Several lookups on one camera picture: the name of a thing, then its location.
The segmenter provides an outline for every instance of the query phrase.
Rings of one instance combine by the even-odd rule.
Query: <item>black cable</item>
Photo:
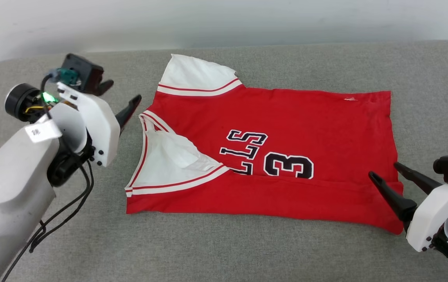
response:
[[[43,80],[41,81],[41,88],[40,88],[41,106],[43,107],[43,110],[45,111],[45,114],[48,116],[48,119],[52,119],[52,116],[50,115],[50,111],[48,110],[47,103],[45,102],[45,100],[43,98],[43,93],[45,91],[45,85],[46,85],[47,81],[50,78],[52,78],[52,77],[53,77],[52,74],[46,75],[45,78],[43,78]],[[58,212],[54,213],[54,215],[52,215],[47,221],[43,222],[43,220],[40,220],[41,227],[38,228],[38,230],[34,233],[34,235],[31,237],[31,239],[29,239],[27,244],[24,246],[24,248],[20,251],[20,253],[18,254],[17,258],[12,262],[10,268],[6,271],[6,273],[5,273],[5,275],[4,275],[3,279],[2,279],[2,282],[6,281],[6,279],[10,275],[10,273],[13,271],[13,268],[16,266],[16,264],[18,263],[18,261],[20,260],[22,255],[24,255],[25,251],[27,250],[27,248],[29,248],[29,246],[31,246],[31,248],[29,249],[29,253],[32,253],[34,251],[34,249],[45,238],[47,238],[50,234],[55,232],[57,229],[61,228],[64,224],[66,224],[69,220],[71,220],[79,212],[79,210],[85,204],[86,199],[88,198],[88,196],[90,195],[90,193],[91,193],[91,191],[92,191],[92,189],[94,187],[95,181],[94,181],[94,176],[93,176],[93,171],[92,171],[92,165],[90,164],[90,162],[88,160],[86,161],[87,164],[88,164],[88,169],[90,170],[90,178],[88,178],[88,174],[86,173],[86,170],[83,167],[83,164],[81,163],[81,160],[79,159],[79,156],[77,154],[75,154],[70,149],[69,145],[67,144],[67,142],[63,138],[60,138],[59,140],[64,145],[64,147],[68,151],[68,153],[70,154],[70,157],[74,159],[75,164],[79,166],[79,169],[83,173],[83,176],[85,177],[85,181],[86,181],[86,189],[79,196],[77,196],[77,198],[72,200],[70,203],[68,203],[66,206],[64,206],[62,209],[60,209]],[[69,207],[71,207],[73,204],[78,202],[80,199],[81,199],[81,202],[79,203],[78,207],[76,207],[74,212],[72,212],[65,220],[63,220],[62,223],[60,223],[59,225],[54,227],[52,230],[47,232],[47,225],[48,225],[48,223],[50,223],[57,216],[59,216],[59,214],[61,214],[65,210],[67,210]]]

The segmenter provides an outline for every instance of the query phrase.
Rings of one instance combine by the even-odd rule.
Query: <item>red and white striped trim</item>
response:
[[[188,188],[196,187],[198,185],[201,185],[205,182],[209,182],[218,176],[222,175],[223,173],[229,171],[229,168],[227,166],[224,166],[223,164],[220,164],[220,166],[214,168],[212,171],[209,171],[206,175],[203,175],[201,177],[197,177],[195,179],[187,180],[184,182],[178,182],[173,184],[164,184],[164,185],[157,185],[157,186],[138,186],[133,187],[133,184],[137,177],[140,174],[140,171],[142,170],[142,166],[144,165],[144,162],[146,160],[147,156],[147,144],[148,144],[148,138],[147,138],[147,121],[150,121],[153,123],[156,127],[158,127],[160,130],[163,130],[165,132],[174,133],[174,130],[172,130],[171,127],[167,123],[165,123],[164,120],[162,120],[159,116],[157,116],[154,112],[146,110],[142,114],[140,114],[140,120],[142,123],[143,128],[143,146],[142,146],[142,153],[141,153],[141,161],[139,162],[137,168],[135,169],[135,173],[133,177],[131,177],[131,180],[128,184],[128,186],[125,188],[125,192],[127,197],[131,197],[133,195],[145,195],[145,194],[158,194],[158,193],[168,193],[168,192],[174,192],[174,191],[180,191],[185,190]]]
[[[187,88],[176,88],[167,85],[158,85],[158,91],[165,94],[178,95],[178,96],[217,96],[231,91],[232,89],[242,85],[243,83],[238,79],[234,79],[224,86],[213,89],[187,89]]]

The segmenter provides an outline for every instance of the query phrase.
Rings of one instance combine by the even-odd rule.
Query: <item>yellow wire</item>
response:
[[[29,112],[29,110],[31,110],[31,109],[42,109],[42,108],[43,107],[41,107],[41,106],[32,106],[32,107],[25,109],[25,113],[27,114]]]

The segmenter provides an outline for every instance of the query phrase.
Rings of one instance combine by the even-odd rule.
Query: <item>red stripe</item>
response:
[[[161,86],[161,87],[170,88],[170,89],[174,89],[174,90],[182,90],[182,91],[200,91],[200,92],[213,92],[213,91],[217,91],[217,90],[220,90],[220,89],[222,89],[222,88],[225,88],[225,87],[229,86],[229,84],[235,82],[236,80],[238,80],[238,79],[236,78],[236,79],[232,80],[231,82],[229,82],[228,84],[226,84],[226,85],[224,85],[224,86],[222,86],[222,87],[220,87],[220,88],[213,89],[213,90],[177,88],[177,87],[166,86],[166,85],[163,85],[163,84],[158,84],[158,85]]]
[[[152,116],[149,116],[149,114],[146,114],[145,112],[142,113],[145,116],[150,117],[152,120],[154,120],[165,132],[168,132],[168,130],[158,121],[156,118],[153,118]]]
[[[137,177],[139,176],[139,173],[140,173],[140,171],[141,171],[141,169],[142,169],[142,166],[144,165],[144,161],[146,160],[146,156],[147,156],[147,134],[146,134],[147,126],[146,126],[146,122],[144,121],[144,122],[142,123],[142,125],[144,126],[144,136],[145,136],[145,140],[146,140],[146,141],[143,143],[143,146],[142,146],[142,152],[144,153],[144,157],[142,157],[142,162],[140,163],[139,170],[138,170],[137,173],[135,174],[135,177],[133,178],[133,180],[131,181],[131,183],[129,184],[129,186],[133,185],[133,183],[135,182],[135,180],[137,180]]]
[[[201,177],[198,177],[198,178],[195,178],[195,179],[191,179],[191,180],[188,180],[188,181],[184,181],[184,182],[179,182],[179,183],[174,183],[174,184],[167,184],[167,185],[159,185],[159,186],[132,187],[132,189],[136,189],[136,190],[137,190],[137,189],[145,189],[145,188],[163,188],[163,187],[170,187],[170,186],[182,185],[182,184],[186,184],[186,183],[189,183],[189,182],[193,182],[193,181],[196,181],[196,180],[200,180],[200,179],[202,179],[202,178],[205,178],[205,177],[211,175],[212,173],[218,171],[218,170],[219,170],[220,168],[222,168],[222,167],[224,167],[224,165],[219,166],[218,168],[216,168],[215,170],[211,171],[210,173],[208,173],[208,174],[206,174],[206,175],[203,175],[203,176],[201,176]]]

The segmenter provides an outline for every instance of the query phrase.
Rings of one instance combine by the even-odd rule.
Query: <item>green light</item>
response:
[[[48,94],[46,92],[43,92],[43,100],[45,100],[46,103],[50,103],[50,102],[56,103],[56,102],[59,102],[59,100],[57,100],[54,96],[52,96],[52,95],[50,95],[50,94]]]

